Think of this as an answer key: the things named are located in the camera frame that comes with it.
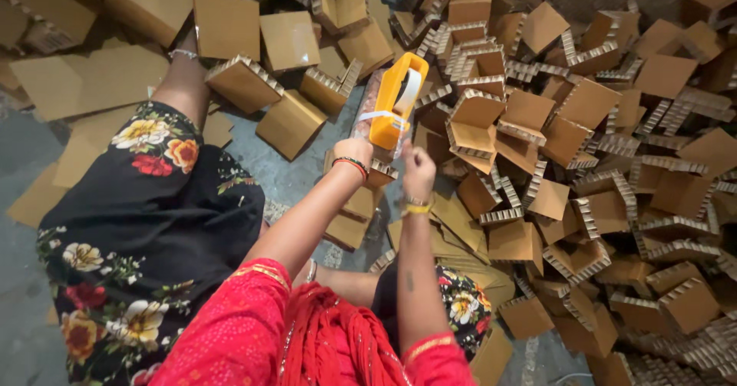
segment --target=white flower print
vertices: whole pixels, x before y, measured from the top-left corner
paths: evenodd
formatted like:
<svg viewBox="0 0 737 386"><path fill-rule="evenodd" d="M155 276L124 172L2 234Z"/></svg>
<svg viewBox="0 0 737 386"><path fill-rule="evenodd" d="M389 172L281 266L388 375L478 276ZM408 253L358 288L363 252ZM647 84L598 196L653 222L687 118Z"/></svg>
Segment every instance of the white flower print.
<svg viewBox="0 0 737 386"><path fill-rule="evenodd" d="M450 318L460 324L467 324L476 308L478 308L478 300L470 293L462 292L453 299L453 305L450 306Z"/></svg>
<svg viewBox="0 0 737 386"><path fill-rule="evenodd" d="M99 265L103 259L99 256L99 249L91 247L89 244L73 243L66 246L62 257L73 268L91 272L99 269Z"/></svg>
<svg viewBox="0 0 737 386"><path fill-rule="evenodd" d="M169 136L169 124L155 119L137 119L113 137L116 148L161 144Z"/></svg>
<svg viewBox="0 0 737 386"><path fill-rule="evenodd" d="M126 345L143 343L149 348L155 345L159 326L168 310L167 304L137 300L128 306L125 315L115 321L108 321L106 329Z"/></svg>

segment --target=forearm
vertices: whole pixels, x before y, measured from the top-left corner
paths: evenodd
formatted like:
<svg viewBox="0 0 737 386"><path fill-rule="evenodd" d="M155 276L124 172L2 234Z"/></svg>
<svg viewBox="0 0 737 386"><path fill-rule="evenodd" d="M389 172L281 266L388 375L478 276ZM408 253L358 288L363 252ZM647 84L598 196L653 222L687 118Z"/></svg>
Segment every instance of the forearm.
<svg viewBox="0 0 737 386"><path fill-rule="evenodd" d="M397 284L401 353L429 335L448 331L430 243L428 215L407 215L402 222Z"/></svg>
<svg viewBox="0 0 737 386"><path fill-rule="evenodd" d="M364 177L355 166L336 163L304 199L288 210L253 245L244 262L256 258L274 259L294 279L327 226L363 182Z"/></svg>

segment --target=gray floor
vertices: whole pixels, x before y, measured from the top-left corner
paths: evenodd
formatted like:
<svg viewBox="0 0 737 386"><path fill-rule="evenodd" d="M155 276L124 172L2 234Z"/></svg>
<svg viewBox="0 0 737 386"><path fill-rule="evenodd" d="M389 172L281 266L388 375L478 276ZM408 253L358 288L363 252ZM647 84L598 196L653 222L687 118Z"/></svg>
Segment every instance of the gray floor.
<svg viewBox="0 0 737 386"><path fill-rule="evenodd" d="M354 89L336 119L329 120L309 147L288 162L254 134L256 121L233 114L233 142L227 150L262 184L269 202L267 217L297 203L319 179L325 151L348 136L364 88ZM0 211L4 212L27 186L62 153L69 132L62 122L42 123L32 112L8 109L0 95ZM390 249L386 224L398 220L400 182L388 186L380 211L356 252L323 241L313 256L330 267L365 271ZM0 386L66 384L65 346L59 329L47 322L51 306L46 278L35 252L35 231L0 215ZM514 355L500 385L553 384L570 373L587 373L582 356L574 359L556 332L537 339L514 341ZM583 379L582 385L593 384Z"/></svg>

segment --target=black bangle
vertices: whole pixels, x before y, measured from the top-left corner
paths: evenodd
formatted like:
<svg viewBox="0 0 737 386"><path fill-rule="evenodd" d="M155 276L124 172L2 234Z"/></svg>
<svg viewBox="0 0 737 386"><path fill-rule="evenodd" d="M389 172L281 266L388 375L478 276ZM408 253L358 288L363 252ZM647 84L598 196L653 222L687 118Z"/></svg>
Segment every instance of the black bangle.
<svg viewBox="0 0 737 386"><path fill-rule="evenodd" d="M366 168L366 166L362 162L356 159L352 159L350 157L338 157L332 161L332 165L335 165L338 162L338 160L348 160L352 163L355 163L358 167L361 167L361 170L364 171L365 177L369 177L369 170Z"/></svg>

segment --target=red clothing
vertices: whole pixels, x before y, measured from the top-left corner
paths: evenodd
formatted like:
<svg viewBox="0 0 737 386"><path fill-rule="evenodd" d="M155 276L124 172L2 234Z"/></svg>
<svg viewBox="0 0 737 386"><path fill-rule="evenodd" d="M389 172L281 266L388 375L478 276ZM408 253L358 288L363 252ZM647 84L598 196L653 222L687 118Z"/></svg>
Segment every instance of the red clothing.
<svg viewBox="0 0 737 386"><path fill-rule="evenodd" d="M473 384L451 332L415 344L402 367L368 309L317 283L290 296L290 285L274 260L242 265L200 309L150 384Z"/></svg>

